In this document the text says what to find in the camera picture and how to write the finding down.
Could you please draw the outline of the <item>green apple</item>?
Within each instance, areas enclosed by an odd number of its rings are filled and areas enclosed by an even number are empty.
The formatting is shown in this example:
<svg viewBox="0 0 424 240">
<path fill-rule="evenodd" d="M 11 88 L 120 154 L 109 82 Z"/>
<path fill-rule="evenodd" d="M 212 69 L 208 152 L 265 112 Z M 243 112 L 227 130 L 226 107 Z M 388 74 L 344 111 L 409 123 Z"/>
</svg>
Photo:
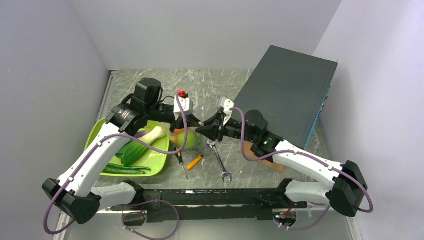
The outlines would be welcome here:
<svg viewBox="0 0 424 240">
<path fill-rule="evenodd" d="M 183 145 L 185 137 L 186 137 L 185 133 L 180 134 L 178 136 L 178 141 L 176 142 L 178 147 L 181 147 Z M 198 145 L 198 135 L 195 132 L 189 130 L 187 132 L 187 139 L 186 139 L 186 144 L 184 149 L 193 149 L 197 145 Z"/>
</svg>

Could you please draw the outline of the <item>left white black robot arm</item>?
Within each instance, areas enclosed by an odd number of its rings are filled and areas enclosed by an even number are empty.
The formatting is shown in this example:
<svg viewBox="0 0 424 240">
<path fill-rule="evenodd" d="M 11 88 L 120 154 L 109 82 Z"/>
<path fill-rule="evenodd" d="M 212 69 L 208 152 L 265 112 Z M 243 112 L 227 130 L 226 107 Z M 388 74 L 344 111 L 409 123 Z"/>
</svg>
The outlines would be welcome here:
<svg viewBox="0 0 424 240">
<path fill-rule="evenodd" d="M 143 78 L 136 84 L 134 92 L 112 109 L 79 159 L 59 178 L 43 183 L 51 207 L 58 207 L 82 225 L 105 208 L 126 205 L 137 210 L 143 205 L 144 189 L 131 180 L 107 187 L 95 187 L 95 183 L 124 145 L 138 142 L 136 134 L 148 121 L 168 123 L 177 129 L 199 125 L 198 119 L 191 118 L 193 103 L 186 91 L 178 90 L 172 105 L 161 101 L 162 93 L 156 79 Z"/>
</svg>

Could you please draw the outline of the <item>orange fruit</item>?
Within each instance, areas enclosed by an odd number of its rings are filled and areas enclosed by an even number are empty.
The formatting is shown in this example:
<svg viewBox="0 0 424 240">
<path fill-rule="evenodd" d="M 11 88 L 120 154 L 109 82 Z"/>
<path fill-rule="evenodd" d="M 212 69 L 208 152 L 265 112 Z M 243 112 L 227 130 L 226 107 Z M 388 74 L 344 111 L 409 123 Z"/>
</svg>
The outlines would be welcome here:
<svg viewBox="0 0 424 240">
<path fill-rule="evenodd" d="M 185 133 L 185 130 L 183 128 L 182 129 L 175 129 L 174 132 L 171 133 L 171 140 L 173 142 L 177 142 L 179 135 L 184 134 L 184 133 Z"/>
</svg>

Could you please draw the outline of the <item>clear zip top bag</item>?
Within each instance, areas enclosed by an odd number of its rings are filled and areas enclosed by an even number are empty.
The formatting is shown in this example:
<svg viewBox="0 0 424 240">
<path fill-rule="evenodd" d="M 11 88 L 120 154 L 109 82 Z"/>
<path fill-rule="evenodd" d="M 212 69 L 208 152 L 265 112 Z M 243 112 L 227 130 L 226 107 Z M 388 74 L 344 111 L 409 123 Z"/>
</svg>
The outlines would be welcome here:
<svg viewBox="0 0 424 240">
<path fill-rule="evenodd" d="M 166 134 L 171 143 L 177 148 L 182 146 L 186 137 L 184 129 L 175 129 L 174 132 L 167 132 Z M 188 129 L 187 140 L 183 151 L 186 151 L 193 156 L 206 155 L 206 142 L 203 136 L 201 136 L 199 133 L 196 133 L 193 128 Z"/>
</svg>

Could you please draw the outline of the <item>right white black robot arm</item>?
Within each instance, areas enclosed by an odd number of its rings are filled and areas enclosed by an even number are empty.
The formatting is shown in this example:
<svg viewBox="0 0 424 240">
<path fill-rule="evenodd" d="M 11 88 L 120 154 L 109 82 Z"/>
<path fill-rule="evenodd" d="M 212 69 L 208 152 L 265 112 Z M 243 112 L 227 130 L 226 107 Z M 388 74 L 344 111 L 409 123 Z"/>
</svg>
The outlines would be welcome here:
<svg viewBox="0 0 424 240">
<path fill-rule="evenodd" d="M 220 142 L 223 137 L 239 139 L 242 149 L 246 142 L 250 142 L 253 156 L 242 153 L 247 161 L 265 160 L 283 165 L 315 180 L 284 179 L 275 194 L 276 203 L 282 208 L 292 203 L 311 202 L 329 205 L 346 217 L 374 211 L 368 185 L 355 162 L 341 163 L 316 156 L 272 133 L 268 124 L 259 110 L 243 113 L 240 108 L 232 107 L 227 112 L 219 110 L 196 132 L 211 141 Z"/>
</svg>

